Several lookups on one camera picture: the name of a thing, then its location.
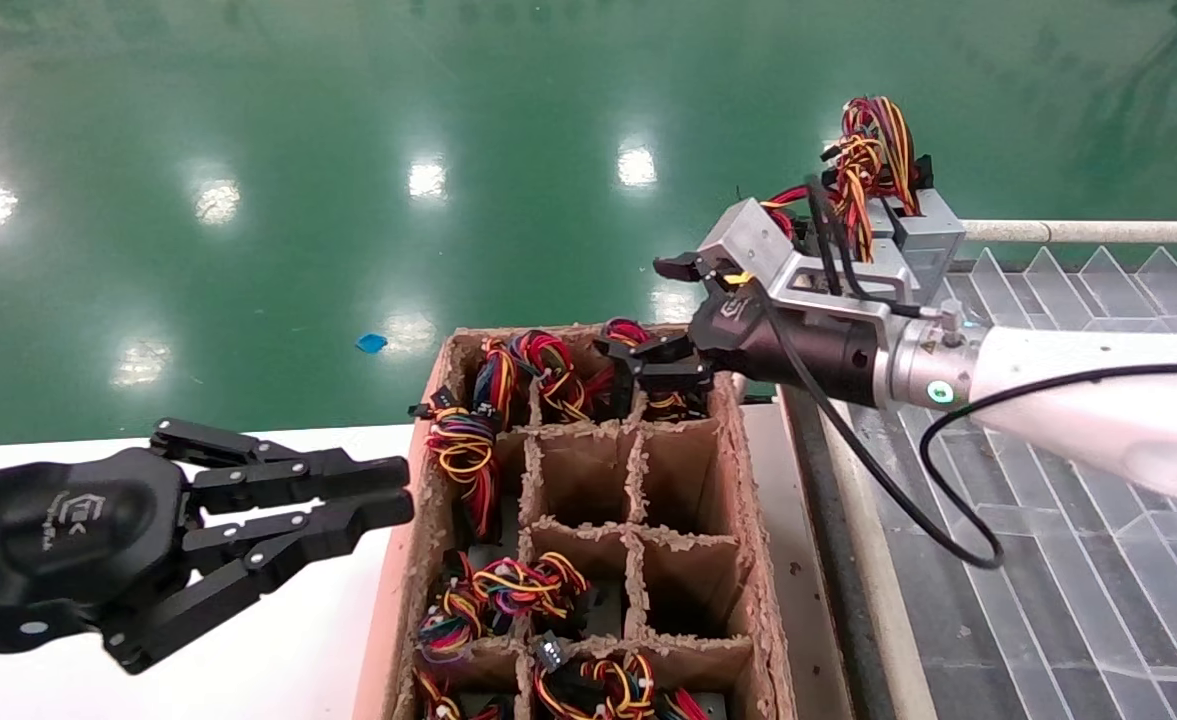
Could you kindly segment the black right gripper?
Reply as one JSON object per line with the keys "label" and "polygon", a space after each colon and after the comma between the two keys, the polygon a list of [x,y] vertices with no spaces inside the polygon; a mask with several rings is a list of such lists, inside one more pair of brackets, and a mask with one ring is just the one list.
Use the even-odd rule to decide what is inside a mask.
{"label": "black right gripper", "polygon": [[701,284],[709,296],[690,319],[690,336],[664,334],[639,345],[594,338],[594,348],[614,369],[607,384],[612,398],[634,387],[649,395],[707,392],[712,365],[749,381],[803,389],[806,384],[789,359],[794,355],[826,396],[866,407],[887,400],[879,365],[884,354],[871,324],[822,318],[782,305],[760,288],[725,293],[720,269],[694,251],[656,258],[653,269],[669,281]]}

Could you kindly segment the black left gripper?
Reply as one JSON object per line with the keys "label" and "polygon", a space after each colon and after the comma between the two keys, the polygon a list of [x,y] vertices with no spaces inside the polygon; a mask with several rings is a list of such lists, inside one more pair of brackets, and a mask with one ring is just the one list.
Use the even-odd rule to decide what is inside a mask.
{"label": "black left gripper", "polygon": [[[97,632],[126,673],[141,674],[310,564],[414,518],[404,456],[358,461],[173,418],[155,425],[152,452],[0,468],[0,655]],[[200,471],[191,478],[172,461]],[[313,500],[327,502],[198,529],[201,506]]]}

